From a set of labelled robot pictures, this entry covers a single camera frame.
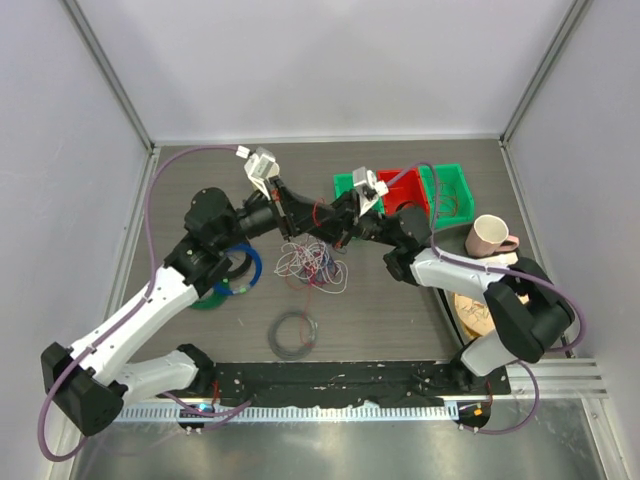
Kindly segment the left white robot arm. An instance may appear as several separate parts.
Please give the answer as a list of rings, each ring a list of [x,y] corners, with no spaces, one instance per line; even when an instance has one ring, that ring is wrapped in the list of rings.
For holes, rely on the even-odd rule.
[[[75,427],[91,437],[108,427],[121,410],[156,395],[183,391],[205,397],[213,385],[214,364],[192,344],[142,363],[131,357],[169,320],[227,278],[228,254],[247,250],[250,239],[278,229],[284,237],[311,233],[335,242],[338,206],[294,193],[278,178],[235,208],[226,193],[206,188],[185,215],[185,236],[162,263],[151,264],[149,282],[96,330],[64,347],[57,342],[41,355],[45,403],[56,405]]]

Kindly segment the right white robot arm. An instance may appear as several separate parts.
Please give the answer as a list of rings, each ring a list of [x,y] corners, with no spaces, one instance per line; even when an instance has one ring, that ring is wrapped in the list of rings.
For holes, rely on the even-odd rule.
[[[488,307],[493,331],[463,347],[451,371],[462,394],[477,393],[502,366],[537,362],[575,319],[535,261],[523,257],[501,266],[444,252],[435,246],[429,216],[420,207],[391,215],[363,211],[358,194],[349,191],[331,204],[296,198],[287,217],[292,232],[310,233],[336,247],[352,238],[388,245],[383,260],[395,280],[462,294]]]

